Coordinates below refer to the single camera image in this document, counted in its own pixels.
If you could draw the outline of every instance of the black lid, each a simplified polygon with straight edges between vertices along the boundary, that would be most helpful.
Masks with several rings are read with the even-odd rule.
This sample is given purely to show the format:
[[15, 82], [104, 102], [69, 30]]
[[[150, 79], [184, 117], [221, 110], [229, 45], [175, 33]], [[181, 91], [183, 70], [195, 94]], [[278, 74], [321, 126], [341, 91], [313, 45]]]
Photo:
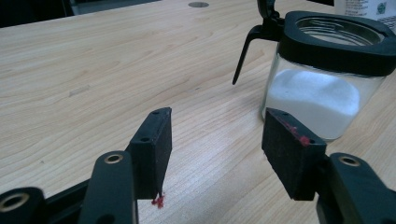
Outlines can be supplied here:
[[[347, 45], [320, 38], [363, 44]], [[280, 56], [334, 72], [384, 77], [396, 68], [396, 35], [379, 21], [305, 11], [286, 15]]]

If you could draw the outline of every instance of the wooden table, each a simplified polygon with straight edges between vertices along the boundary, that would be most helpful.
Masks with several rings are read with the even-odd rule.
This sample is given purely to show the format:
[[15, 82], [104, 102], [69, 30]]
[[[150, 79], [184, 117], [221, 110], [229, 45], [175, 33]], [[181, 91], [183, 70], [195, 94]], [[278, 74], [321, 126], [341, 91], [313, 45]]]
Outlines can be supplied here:
[[[290, 200], [261, 150], [259, 115], [276, 43], [250, 45], [255, 0], [162, 0], [0, 29], [0, 191], [47, 197], [90, 178], [124, 150], [148, 112], [173, 108], [164, 208], [139, 201], [141, 223], [318, 223], [315, 202]], [[291, 10], [332, 12], [305, 0]], [[387, 77], [328, 154], [368, 161], [396, 189], [396, 76]]]

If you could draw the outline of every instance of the jar lid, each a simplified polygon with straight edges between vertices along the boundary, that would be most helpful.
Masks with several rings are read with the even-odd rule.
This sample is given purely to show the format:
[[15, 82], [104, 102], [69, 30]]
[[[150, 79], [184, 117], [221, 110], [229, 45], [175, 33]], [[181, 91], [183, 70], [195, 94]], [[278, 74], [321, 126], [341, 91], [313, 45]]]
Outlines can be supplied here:
[[384, 77], [396, 68], [396, 35], [379, 21], [292, 11], [286, 15], [278, 52], [293, 63]]

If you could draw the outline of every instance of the wood grain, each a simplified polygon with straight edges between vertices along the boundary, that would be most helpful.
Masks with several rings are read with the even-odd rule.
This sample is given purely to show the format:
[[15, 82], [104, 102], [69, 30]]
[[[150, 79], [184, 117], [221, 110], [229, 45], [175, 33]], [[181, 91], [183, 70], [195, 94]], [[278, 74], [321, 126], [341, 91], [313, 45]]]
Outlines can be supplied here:
[[[51, 196], [123, 150], [149, 111], [173, 108], [174, 149], [164, 208], [139, 202], [141, 223], [318, 223], [315, 202], [288, 197], [261, 151], [259, 106], [276, 43], [251, 43], [255, 0], [119, 8], [0, 29], [0, 191]], [[332, 12], [305, 0], [291, 10]], [[396, 189], [396, 77], [387, 77], [328, 153], [367, 160]]]

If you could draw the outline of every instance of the sugar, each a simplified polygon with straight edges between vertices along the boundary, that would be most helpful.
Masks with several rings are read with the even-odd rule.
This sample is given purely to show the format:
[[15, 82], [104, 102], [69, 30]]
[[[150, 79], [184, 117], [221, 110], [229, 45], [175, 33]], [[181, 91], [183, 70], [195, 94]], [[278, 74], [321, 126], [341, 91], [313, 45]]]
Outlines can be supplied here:
[[284, 70], [274, 77], [265, 106], [286, 111], [319, 137], [333, 140], [358, 114], [360, 95], [339, 77]]

